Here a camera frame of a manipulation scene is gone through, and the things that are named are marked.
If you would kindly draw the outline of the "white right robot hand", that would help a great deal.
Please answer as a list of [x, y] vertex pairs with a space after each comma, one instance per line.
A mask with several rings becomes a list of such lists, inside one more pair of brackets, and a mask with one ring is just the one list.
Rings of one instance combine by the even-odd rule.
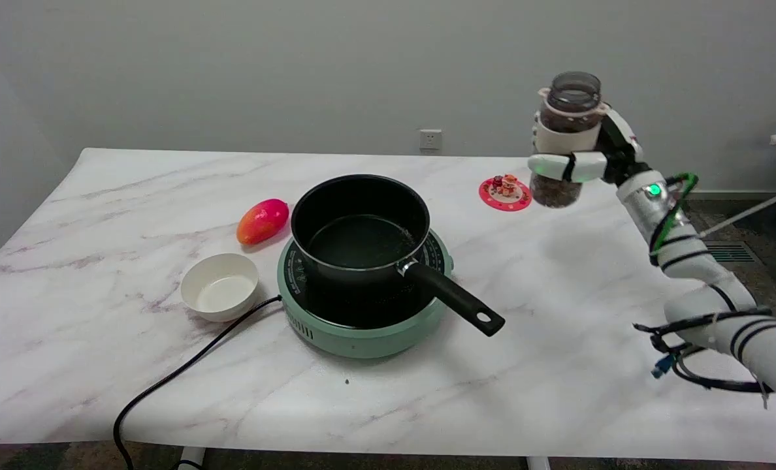
[[534, 152], [528, 158], [532, 173], [555, 181], [585, 183], [601, 179], [620, 185], [633, 176], [650, 172], [643, 149], [629, 123], [618, 111], [601, 104], [599, 124], [579, 132], [552, 131], [534, 117]]

